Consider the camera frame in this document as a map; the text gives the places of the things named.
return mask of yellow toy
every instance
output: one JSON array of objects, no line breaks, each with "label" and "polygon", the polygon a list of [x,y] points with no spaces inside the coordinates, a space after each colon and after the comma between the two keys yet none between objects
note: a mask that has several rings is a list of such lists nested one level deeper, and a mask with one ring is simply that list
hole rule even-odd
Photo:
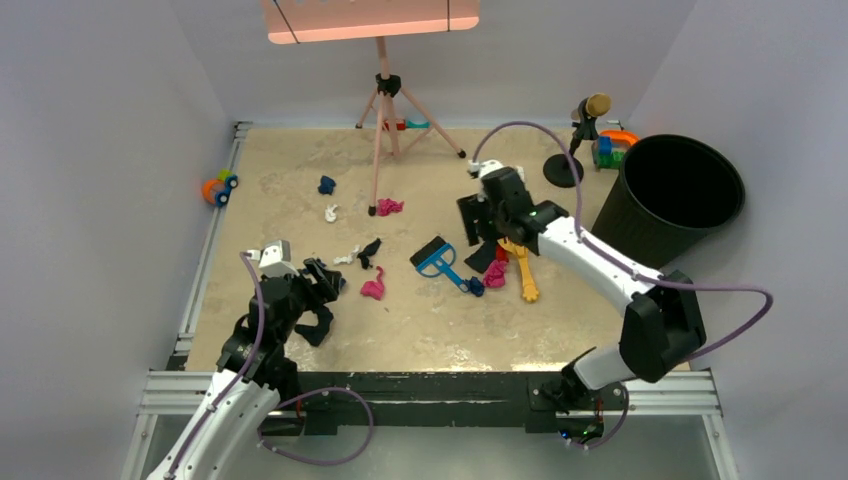
[{"label": "yellow toy", "polygon": [[533,275],[530,274],[530,262],[527,259],[527,247],[516,245],[510,242],[507,238],[498,240],[498,245],[507,252],[515,255],[515,258],[518,259],[518,266],[521,268],[521,287],[524,290],[521,296],[524,298],[524,301],[527,303],[533,303],[538,300],[539,289],[536,288],[536,281],[533,280]]}]

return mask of pink tripod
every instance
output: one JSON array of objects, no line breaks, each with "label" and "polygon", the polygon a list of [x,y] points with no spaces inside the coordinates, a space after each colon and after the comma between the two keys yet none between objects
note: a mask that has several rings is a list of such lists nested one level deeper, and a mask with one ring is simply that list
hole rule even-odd
[{"label": "pink tripod", "polygon": [[[301,44],[325,42],[349,38],[375,37],[377,56],[380,58],[380,73],[377,74],[377,86],[371,92],[371,98],[356,128],[362,128],[362,122],[371,110],[377,112],[377,133],[374,136],[374,180],[371,186],[371,203],[368,214],[377,213],[377,174],[380,169],[382,153],[380,141],[383,133],[383,121],[387,117],[389,138],[395,158],[399,158],[425,135],[435,129],[450,144],[459,158],[465,158],[465,151],[453,141],[445,129],[424,108],[424,105],[403,87],[400,77],[389,72],[389,57],[386,55],[387,35],[409,35],[416,33],[451,32],[474,28],[480,21],[480,0],[260,0],[268,27],[268,39],[272,43]],[[397,135],[397,115],[394,97],[402,93],[409,103],[421,112],[430,127],[415,140],[400,149]],[[377,108],[374,100],[380,97]]]},{"label": "pink tripod", "polygon": [[[459,155],[459,158],[465,158],[465,150],[460,148],[453,138],[448,135],[448,132],[439,125],[439,122],[436,121],[424,105],[422,105],[421,102],[412,95],[412,92],[401,85],[400,77],[392,75],[389,72],[389,57],[386,54],[385,37],[377,37],[377,56],[380,59],[380,73],[377,74],[377,86],[374,87],[374,91],[371,92],[371,98],[368,99],[365,111],[362,112],[362,116],[356,124],[356,128],[362,128],[362,123],[368,117],[371,110],[377,112],[377,133],[374,135],[374,179],[371,185],[371,203],[368,206],[368,215],[371,215],[372,217],[377,213],[377,176],[380,171],[380,155],[383,153],[381,142],[383,129],[385,128],[383,126],[383,121],[385,120],[384,116],[388,119],[389,138],[392,142],[392,151],[390,154],[395,158],[399,158],[401,155],[405,154],[410,148],[412,148],[413,145],[433,131],[433,129],[439,132],[439,135],[441,135],[442,138],[450,144],[451,148],[453,148],[456,154]],[[427,118],[427,121],[430,122],[430,126],[427,130],[418,135],[418,137],[416,137],[409,145],[404,147],[403,150],[400,149],[400,145],[398,143],[397,115],[395,114],[394,103],[394,97],[398,93],[402,93],[403,96],[409,100],[409,103],[418,109],[418,111],[421,112],[421,115],[424,115],[424,117]],[[374,100],[378,96],[380,97],[380,101],[377,104],[377,108],[374,108]]]}]

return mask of tripod leg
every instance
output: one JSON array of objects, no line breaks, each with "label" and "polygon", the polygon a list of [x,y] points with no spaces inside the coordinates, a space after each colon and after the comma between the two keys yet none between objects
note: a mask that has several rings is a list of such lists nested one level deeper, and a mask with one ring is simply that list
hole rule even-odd
[{"label": "tripod leg", "polygon": [[406,87],[401,87],[400,92],[403,93],[403,96],[406,97],[407,100],[409,100],[409,103],[411,103],[413,107],[417,108],[418,111],[421,112],[421,115],[424,115],[427,121],[430,122],[430,126],[435,128],[436,131],[439,132],[439,135],[441,135],[442,138],[444,138],[445,141],[450,144],[451,148],[453,148],[456,154],[459,155],[459,158],[465,158],[465,150],[460,148],[459,145],[457,145],[457,143],[453,141],[450,135],[448,135],[448,132],[446,132],[445,129],[442,128],[441,125],[439,125],[439,122],[437,122],[436,119],[433,118],[433,115],[431,115],[430,112],[426,108],[424,108],[424,105],[421,105],[421,103],[412,95],[412,93],[409,92],[409,90],[406,89]]},{"label": "tripod leg", "polygon": [[386,111],[384,113],[388,114],[389,120],[389,138],[392,139],[392,155],[395,158],[400,157],[400,143],[397,138],[397,117],[395,116],[395,102],[391,96],[383,95],[383,98],[386,102]]},{"label": "tripod leg", "polygon": [[371,181],[371,203],[368,205],[368,215],[377,214],[377,173],[380,170],[380,151],[382,150],[383,110],[386,108],[386,96],[380,94],[380,104],[377,106],[377,129],[374,134],[374,178]]},{"label": "tripod leg", "polygon": [[368,105],[365,105],[365,111],[362,112],[362,116],[359,117],[359,122],[356,123],[356,128],[362,128],[362,124],[365,122],[365,119],[368,118],[368,112],[374,108],[375,98],[377,98],[377,87],[374,87],[374,91],[371,92],[371,98],[368,99]]}]

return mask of tripod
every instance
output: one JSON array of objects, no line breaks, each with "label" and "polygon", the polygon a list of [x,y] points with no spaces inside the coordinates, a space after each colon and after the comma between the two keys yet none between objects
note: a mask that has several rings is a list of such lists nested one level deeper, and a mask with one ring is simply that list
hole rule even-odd
[{"label": "tripod", "polygon": [[[377,37],[377,56],[380,59],[380,73],[376,75],[377,77],[377,86],[374,88],[374,91],[371,92],[371,98],[368,99],[368,104],[365,106],[365,111],[362,112],[362,116],[359,118],[359,122],[356,124],[356,128],[362,128],[362,123],[368,117],[368,114],[371,110],[377,112],[377,131],[374,135],[374,178],[372,180],[371,186],[371,203],[368,206],[368,215],[374,216],[377,214],[377,174],[380,170],[380,155],[382,152],[382,133],[385,126],[383,125],[384,120],[388,120],[388,130],[389,130],[389,138],[392,143],[392,150],[389,152],[390,155],[395,158],[399,158],[401,155],[406,153],[413,145],[418,143],[419,140],[424,138],[428,133],[435,129],[439,132],[439,135],[445,139],[448,144],[450,144],[451,148],[454,149],[459,158],[465,158],[465,150],[459,147],[457,143],[448,135],[448,132],[439,125],[439,122],[433,117],[430,112],[424,108],[414,95],[407,89],[406,87],[401,85],[400,77],[397,75],[392,75],[389,72],[389,57],[386,54],[386,39],[385,37]],[[422,132],[415,140],[413,140],[409,145],[407,145],[403,150],[400,149],[400,144],[398,143],[398,134],[397,134],[397,115],[395,114],[395,103],[394,98],[398,93],[402,93],[409,103],[412,104],[413,107],[418,109],[421,112],[421,115],[430,122],[430,126]],[[377,108],[374,108],[374,100],[377,97],[380,97],[380,101],[377,104]]]}]

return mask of white wall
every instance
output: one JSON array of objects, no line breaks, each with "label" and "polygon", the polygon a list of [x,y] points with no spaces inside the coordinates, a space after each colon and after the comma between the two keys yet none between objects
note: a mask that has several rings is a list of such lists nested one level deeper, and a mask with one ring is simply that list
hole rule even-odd
[{"label": "white wall", "polygon": [[[259,0],[171,2],[234,118],[297,126],[358,120],[379,70],[374,40],[273,45]],[[392,69],[446,125],[564,125],[596,91],[613,97],[609,118],[626,117],[695,0],[481,3],[472,30],[388,38]]]},{"label": "white wall", "polygon": [[117,478],[230,129],[164,0],[4,2],[0,470]]},{"label": "white wall", "polygon": [[[736,224],[683,262],[776,296],[706,360],[745,479],[845,478],[846,18],[839,0],[699,0],[630,121],[713,145],[745,180]],[[760,301],[700,298],[713,339]]]}]

